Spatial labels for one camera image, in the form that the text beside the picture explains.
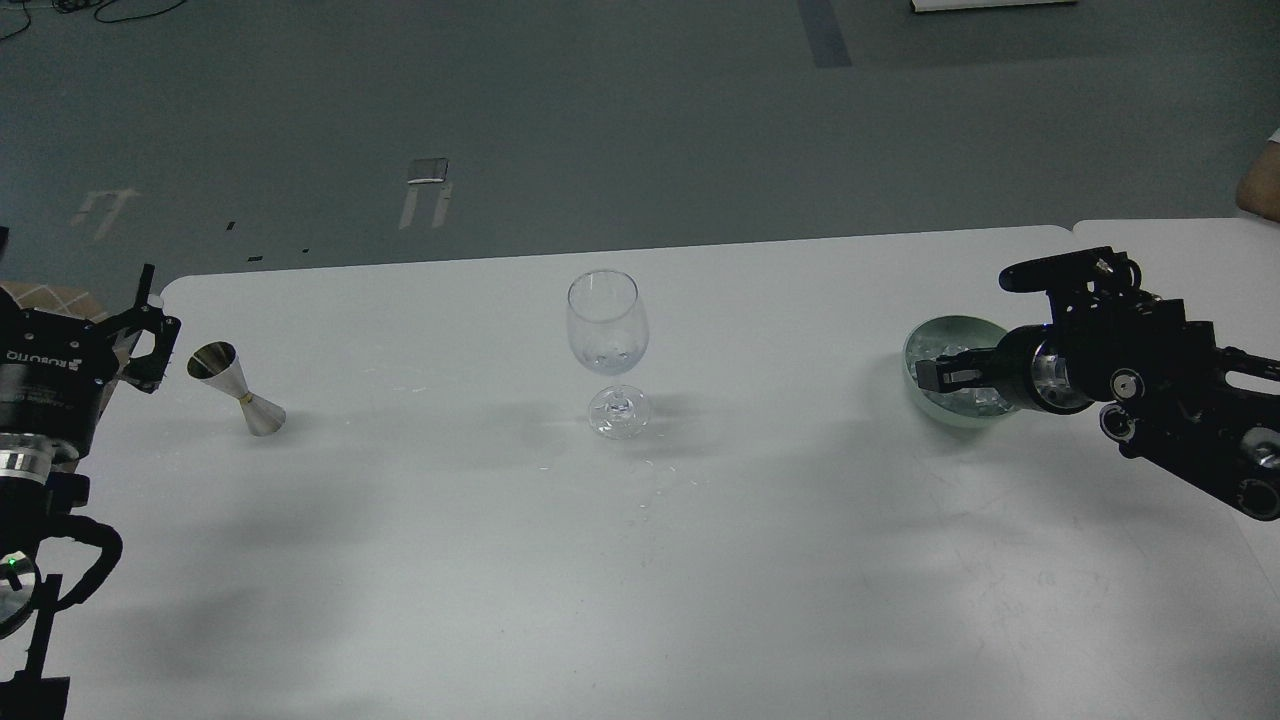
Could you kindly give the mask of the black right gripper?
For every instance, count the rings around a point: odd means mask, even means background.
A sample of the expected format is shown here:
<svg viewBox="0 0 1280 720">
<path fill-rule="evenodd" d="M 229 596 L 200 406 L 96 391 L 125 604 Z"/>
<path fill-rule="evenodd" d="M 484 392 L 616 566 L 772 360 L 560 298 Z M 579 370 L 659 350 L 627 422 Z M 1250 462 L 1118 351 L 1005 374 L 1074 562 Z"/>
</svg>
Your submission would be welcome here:
<svg viewBox="0 0 1280 720">
<path fill-rule="evenodd" d="M 1142 272 L 1110 246 L 1037 258 L 1006 266 L 998 287 L 1010 293 L 1121 293 L 1138 291 Z M 1094 404 L 1070 380 L 1068 360 L 1046 325 L 1010 331 L 995 348 L 969 348 L 914 363 L 916 387 L 940 395 L 995 388 L 1019 410 L 1073 415 Z"/>
</svg>

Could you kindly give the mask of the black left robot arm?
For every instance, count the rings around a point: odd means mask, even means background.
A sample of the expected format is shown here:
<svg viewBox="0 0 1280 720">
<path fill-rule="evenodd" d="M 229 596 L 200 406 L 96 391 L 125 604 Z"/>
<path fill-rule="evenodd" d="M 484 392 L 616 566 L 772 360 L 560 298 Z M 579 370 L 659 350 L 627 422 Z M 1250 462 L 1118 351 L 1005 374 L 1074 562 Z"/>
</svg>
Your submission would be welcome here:
<svg viewBox="0 0 1280 720">
<path fill-rule="evenodd" d="M 180 323 L 152 300 L 145 265 L 134 304 L 102 320 L 3 297 L 3 634 L 32 623 L 26 662 L 3 683 L 5 719 L 61 719 L 70 682 L 46 676 L 58 614 L 86 602 L 123 555 L 119 533 L 87 518 L 88 477 L 70 465 L 93 445 L 110 391 L 155 392 Z"/>
</svg>

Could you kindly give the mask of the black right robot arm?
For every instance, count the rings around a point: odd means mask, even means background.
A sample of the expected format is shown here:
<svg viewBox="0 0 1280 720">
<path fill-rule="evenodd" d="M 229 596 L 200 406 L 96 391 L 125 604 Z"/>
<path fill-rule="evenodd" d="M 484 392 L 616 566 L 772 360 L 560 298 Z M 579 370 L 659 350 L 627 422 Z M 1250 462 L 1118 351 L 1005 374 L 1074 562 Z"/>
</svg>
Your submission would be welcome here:
<svg viewBox="0 0 1280 720">
<path fill-rule="evenodd" d="M 1050 322 L 916 360 L 920 389 L 989 388 L 1015 409 L 1060 416 L 1100 405 L 1100 428 L 1124 457 L 1248 518 L 1277 519 L 1277 396 L 1228 379 L 1276 380 L 1276 360 L 1217 346 L 1212 323 L 1144 290 L 1139 265 L 1108 246 L 1007 266 L 998 284 L 1044 293 Z"/>
</svg>

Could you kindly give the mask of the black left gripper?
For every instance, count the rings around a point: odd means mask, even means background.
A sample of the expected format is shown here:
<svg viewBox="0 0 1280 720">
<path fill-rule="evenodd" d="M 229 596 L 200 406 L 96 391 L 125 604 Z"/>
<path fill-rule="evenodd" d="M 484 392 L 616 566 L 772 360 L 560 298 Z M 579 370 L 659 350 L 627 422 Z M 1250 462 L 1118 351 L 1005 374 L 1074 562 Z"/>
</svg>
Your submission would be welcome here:
<svg viewBox="0 0 1280 720">
<path fill-rule="evenodd" d="M 113 380 L 151 395 L 163 383 L 180 320 L 152 299 L 155 265 L 143 264 L 127 310 L 101 322 L 4 305 L 1 430 L 41 436 L 55 462 L 90 454 Z"/>
</svg>

